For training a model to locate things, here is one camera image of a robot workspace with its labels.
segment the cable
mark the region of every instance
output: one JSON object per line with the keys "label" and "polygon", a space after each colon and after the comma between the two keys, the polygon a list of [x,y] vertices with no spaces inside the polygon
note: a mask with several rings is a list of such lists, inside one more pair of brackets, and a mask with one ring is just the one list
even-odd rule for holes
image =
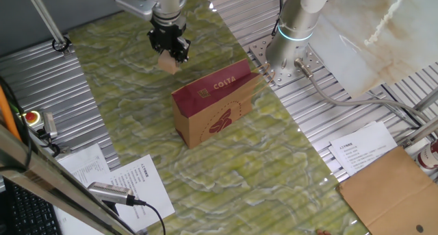
{"label": "cable", "polygon": [[315,78],[312,76],[309,78],[310,81],[312,82],[312,84],[315,86],[315,89],[319,92],[319,94],[324,97],[324,99],[326,99],[327,101],[338,105],[338,106],[360,106],[360,105],[366,105],[366,104],[387,104],[387,105],[391,105],[391,106],[396,106],[399,108],[404,108],[406,110],[408,110],[409,112],[412,112],[413,114],[417,115],[419,118],[421,118],[425,123],[429,122],[429,119],[424,116],[421,112],[418,112],[417,110],[411,108],[408,105],[404,105],[403,103],[397,102],[397,101],[391,101],[388,99],[381,99],[381,100],[369,100],[369,101],[349,101],[349,102],[345,102],[345,101],[337,101],[335,99],[332,99],[331,97],[329,97],[328,95],[326,95],[324,93],[324,91],[322,91],[322,89],[320,88],[320,86],[318,85],[318,83],[315,81]]}
{"label": "cable", "polygon": [[6,127],[12,133],[12,135],[14,135],[20,141],[22,141],[20,134],[18,133],[18,129],[16,128],[14,117],[12,116],[11,107],[9,106],[8,100],[6,99],[6,95],[1,87],[0,87],[0,108],[6,122]]}
{"label": "cable", "polygon": [[14,91],[12,91],[11,87],[8,85],[8,83],[2,77],[0,77],[0,87],[2,87],[5,94],[10,97],[11,102],[18,109],[20,117],[21,117],[21,122],[23,123],[24,132],[22,133],[21,137],[27,141],[28,152],[27,152],[27,158],[26,158],[26,163],[25,163],[25,166],[27,169],[27,168],[29,168],[30,160],[32,157],[32,140],[30,138],[29,130],[27,128],[26,119],[23,116],[25,111],[18,104],[18,101],[15,97]]}
{"label": "cable", "polygon": [[163,222],[162,216],[159,215],[158,210],[156,210],[153,206],[147,204],[145,201],[142,201],[142,200],[134,199],[133,200],[133,204],[134,205],[148,206],[150,209],[152,209],[157,214],[159,221],[162,223],[163,235],[166,235],[166,227],[164,226],[164,222]]}
{"label": "cable", "polygon": [[283,0],[279,0],[279,1],[280,1],[279,17],[275,21],[274,29],[271,32],[271,36],[275,36],[276,35],[276,29],[277,29],[277,26],[278,26],[278,24],[280,22],[281,11],[283,10]]}
{"label": "cable", "polygon": [[280,12],[279,14],[281,14],[281,10],[283,9],[283,0],[280,0]]}

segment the green marble table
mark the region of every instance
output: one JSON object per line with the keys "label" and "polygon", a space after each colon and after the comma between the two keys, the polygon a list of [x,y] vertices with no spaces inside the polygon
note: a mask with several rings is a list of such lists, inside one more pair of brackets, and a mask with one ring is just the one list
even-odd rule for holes
{"label": "green marble table", "polygon": [[[170,93],[247,56],[207,0],[188,0],[184,14],[190,59],[173,76],[157,66],[146,35],[151,24],[133,15],[69,32],[122,164],[153,158],[176,210],[164,219],[168,234],[365,234],[269,88],[253,97],[251,113],[186,147],[173,126]],[[161,234],[161,225],[149,232]]]}

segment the metal rod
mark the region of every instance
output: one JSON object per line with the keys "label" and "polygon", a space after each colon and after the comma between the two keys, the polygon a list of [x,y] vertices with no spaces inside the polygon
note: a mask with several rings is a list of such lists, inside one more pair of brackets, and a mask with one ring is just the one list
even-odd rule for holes
{"label": "metal rod", "polygon": [[415,143],[418,143],[421,139],[432,134],[432,132],[437,130],[437,128],[438,128],[438,116],[431,119],[425,125],[421,126],[421,128],[417,129],[415,132],[413,132],[411,135],[409,135],[408,138],[406,138],[402,141],[402,144],[409,142],[409,144],[414,145]]}
{"label": "metal rod", "polygon": [[52,34],[55,41],[59,44],[64,46],[66,44],[66,40],[64,39],[64,36],[61,34],[60,30],[57,28],[55,22],[53,21],[52,17],[49,14],[49,11],[47,10],[46,6],[42,2],[42,0],[31,0],[35,9],[40,14],[42,20],[46,24],[47,28],[49,29],[50,33]]}
{"label": "metal rod", "polygon": [[[22,165],[23,168],[26,158],[27,147],[0,125],[0,166]],[[26,172],[3,171],[1,174],[104,234],[135,233],[40,148],[38,153],[32,152]]]}
{"label": "metal rod", "polygon": [[417,105],[415,105],[413,108],[415,110],[418,110],[420,112],[423,112],[426,108],[428,108],[430,105],[432,105],[434,102],[438,100],[438,88],[435,88],[430,92],[428,95],[426,95],[425,98],[423,98]]}

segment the paper bag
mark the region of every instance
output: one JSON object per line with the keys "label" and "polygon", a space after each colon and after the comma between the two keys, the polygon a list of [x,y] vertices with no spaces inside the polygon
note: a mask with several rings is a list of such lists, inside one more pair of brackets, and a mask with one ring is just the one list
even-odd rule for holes
{"label": "paper bag", "polygon": [[373,235],[438,234],[438,186],[397,147],[339,185]]}
{"label": "paper bag", "polygon": [[172,93],[175,129],[190,149],[253,109],[259,76],[240,60]]}

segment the costa paper bag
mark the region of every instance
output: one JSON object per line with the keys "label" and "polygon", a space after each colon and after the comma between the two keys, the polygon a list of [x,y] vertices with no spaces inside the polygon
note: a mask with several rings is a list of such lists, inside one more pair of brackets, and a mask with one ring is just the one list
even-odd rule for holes
{"label": "costa paper bag", "polygon": [[249,113],[260,76],[240,60],[174,91],[175,129],[187,146],[192,149]]}

